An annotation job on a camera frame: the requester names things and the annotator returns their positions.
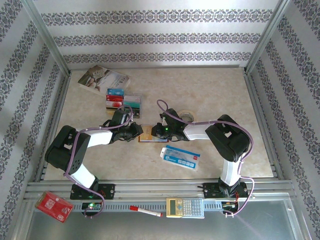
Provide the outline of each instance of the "roll of tape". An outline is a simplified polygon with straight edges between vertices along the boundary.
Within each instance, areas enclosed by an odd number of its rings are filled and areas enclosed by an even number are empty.
[[[197,121],[198,121],[198,119],[196,118],[196,114],[195,114],[193,111],[190,111],[190,110],[180,110],[180,111],[177,112],[177,114],[178,114],[178,116],[179,116],[180,118],[182,118],[183,120],[185,120],[185,121],[187,121],[187,122],[189,122],[189,119],[187,119],[187,118],[188,118],[188,114],[192,115],[192,117],[193,117],[193,121],[192,121],[192,122],[197,122]]]

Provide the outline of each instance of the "blue and white package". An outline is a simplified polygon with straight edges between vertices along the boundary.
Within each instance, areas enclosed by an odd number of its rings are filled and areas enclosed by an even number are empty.
[[[123,96],[125,95],[125,90],[122,88],[108,88],[106,91],[107,95],[116,95],[116,96]]]
[[[162,148],[160,157],[166,162],[196,170],[199,164],[200,154],[167,145]]]

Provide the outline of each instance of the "red pen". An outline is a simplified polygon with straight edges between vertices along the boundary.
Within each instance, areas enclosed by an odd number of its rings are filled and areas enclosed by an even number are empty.
[[[161,212],[149,211],[149,210],[143,209],[141,207],[137,207],[137,206],[130,206],[129,209],[132,210],[132,211],[138,211],[138,212],[141,212],[141,213],[150,214],[150,215],[154,215],[154,216],[157,216],[157,217],[162,217],[163,216],[163,213],[161,213]]]

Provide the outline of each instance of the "calculator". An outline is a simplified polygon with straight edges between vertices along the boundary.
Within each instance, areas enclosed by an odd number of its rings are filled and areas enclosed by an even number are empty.
[[[204,199],[197,197],[168,197],[166,199],[166,217],[204,219]]]

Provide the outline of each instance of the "patterned wallpaper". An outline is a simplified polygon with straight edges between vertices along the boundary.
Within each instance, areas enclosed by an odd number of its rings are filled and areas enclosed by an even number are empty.
[[[244,67],[278,0],[37,0],[70,69]]]
[[[19,0],[0,0],[0,240],[34,179],[62,75]]]
[[[290,3],[251,73],[283,174],[320,239],[320,5]]]

